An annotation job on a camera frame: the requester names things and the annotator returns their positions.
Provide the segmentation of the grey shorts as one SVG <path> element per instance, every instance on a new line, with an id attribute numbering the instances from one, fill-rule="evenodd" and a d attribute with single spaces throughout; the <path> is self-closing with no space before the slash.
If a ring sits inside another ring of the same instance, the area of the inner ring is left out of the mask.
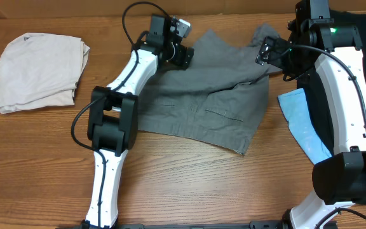
<path id="1" fill-rule="evenodd" d="M 244 155 L 268 107 L 269 75 L 278 68 L 255 59 L 264 38 L 279 38 L 268 24 L 243 47 L 208 30 L 194 44 L 186 70 L 163 68 L 139 95 L 138 128 L 185 137 Z"/>

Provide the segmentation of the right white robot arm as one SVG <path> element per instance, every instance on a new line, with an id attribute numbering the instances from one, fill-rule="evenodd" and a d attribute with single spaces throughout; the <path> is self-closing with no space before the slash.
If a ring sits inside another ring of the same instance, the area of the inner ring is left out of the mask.
<path id="1" fill-rule="evenodd" d="M 266 37 L 256 62 L 291 81 L 316 73 L 332 120 L 334 154 L 313 167 L 313 191 L 280 220 L 251 228 L 335 228 L 337 214 L 366 204 L 366 82 L 357 26 L 337 24 L 327 1 L 300 1 L 288 39 Z"/>

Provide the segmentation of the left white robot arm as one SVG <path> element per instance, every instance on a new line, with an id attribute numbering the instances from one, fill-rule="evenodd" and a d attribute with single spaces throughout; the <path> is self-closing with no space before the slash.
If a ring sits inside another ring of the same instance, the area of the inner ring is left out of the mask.
<path id="1" fill-rule="evenodd" d="M 120 75 L 91 93 L 87 136 L 95 157 L 91 203 L 83 228 L 114 228 L 118 220 L 121 171 L 138 132 L 139 94 L 161 64 L 187 69 L 194 56 L 185 47 L 191 24 L 176 17 L 153 15 L 150 29 L 133 44 Z"/>

